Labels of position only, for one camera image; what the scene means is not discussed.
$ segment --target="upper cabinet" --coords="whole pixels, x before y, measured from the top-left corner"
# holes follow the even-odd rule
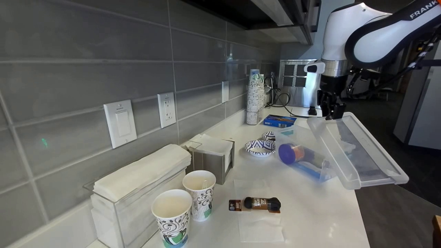
[[[278,42],[312,45],[321,0],[182,0],[245,30],[260,30]]]

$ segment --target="patterned paper bowl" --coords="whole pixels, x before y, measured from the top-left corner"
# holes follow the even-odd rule
[[[276,135],[273,131],[266,132],[262,134],[262,139],[269,140],[269,141],[276,141]]]
[[[268,140],[251,140],[245,144],[245,150],[258,158],[266,158],[276,152],[276,144]]]

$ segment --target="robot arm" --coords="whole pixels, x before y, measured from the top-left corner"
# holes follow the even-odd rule
[[[321,74],[319,105],[328,119],[341,118],[348,67],[372,69],[390,62],[413,40],[441,23],[437,0],[415,0],[395,14],[374,10],[364,3],[334,10],[328,17],[321,60],[305,72]]]

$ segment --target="cup rim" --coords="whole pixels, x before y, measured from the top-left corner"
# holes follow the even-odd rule
[[[190,203],[190,206],[189,206],[184,212],[178,214],[177,216],[168,217],[168,218],[161,217],[161,216],[157,216],[157,215],[155,214],[155,212],[153,211],[153,205],[154,205],[154,203],[156,202],[156,200],[157,200],[161,195],[163,195],[163,194],[165,194],[165,193],[169,193],[170,191],[185,192],[185,193],[190,197],[190,199],[191,199],[191,200],[190,200],[190,202],[191,202],[191,203]],[[163,220],[171,220],[171,219],[174,219],[174,218],[176,218],[176,217],[178,217],[178,216],[181,216],[181,215],[183,215],[184,213],[188,212],[188,211],[191,209],[191,205],[192,205],[192,204],[193,204],[193,197],[191,197],[191,195],[190,195],[187,191],[182,190],[182,189],[171,189],[171,190],[167,190],[167,191],[162,192],[161,194],[159,194],[159,195],[155,198],[155,200],[153,200],[153,203],[152,203],[152,206],[150,207],[150,210],[152,211],[152,214],[153,214],[156,218],[163,219]]]
[[[186,178],[188,175],[190,175],[190,174],[192,174],[192,173],[199,172],[199,171],[205,171],[205,172],[208,172],[208,173],[212,174],[213,177],[214,177],[214,183],[213,183],[212,185],[206,187],[206,188],[198,189],[198,190],[194,190],[194,189],[191,189],[191,188],[187,188],[187,186],[185,186],[185,184],[184,184],[184,180],[185,180],[185,178]],[[201,192],[201,191],[205,191],[205,190],[207,190],[207,189],[212,188],[215,184],[216,184],[216,176],[215,176],[212,172],[210,172],[210,171],[208,171],[208,170],[204,170],[204,169],[194,170],[194,171],[188,173],[187,175],[185,175],[184,178],[182,179],[182,185],[183,185],[187,190],[190,190],[190,191],[192,191],[192,192]]]

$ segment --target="gray tile backsplash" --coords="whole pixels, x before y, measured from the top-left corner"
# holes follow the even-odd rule
[[[0,195],[0,247],[6,247],[42,224],[29,184]]]
[[[28,179],[14,139],[8,129],[0,131],[0,170],[0,191]]]
[[[222,85],[176,93],[178,119],[192,115],[222,102]]]
[[[0,248],[86,200],[85,183],[243,109],[247,70],[269,73],[278,60],[260,32],[181,0],[6,0],[0,9]],[[175,94],[179,121],[160,129],[164,92]],[[111,149],[102,105],[127,99],[138,139]]]

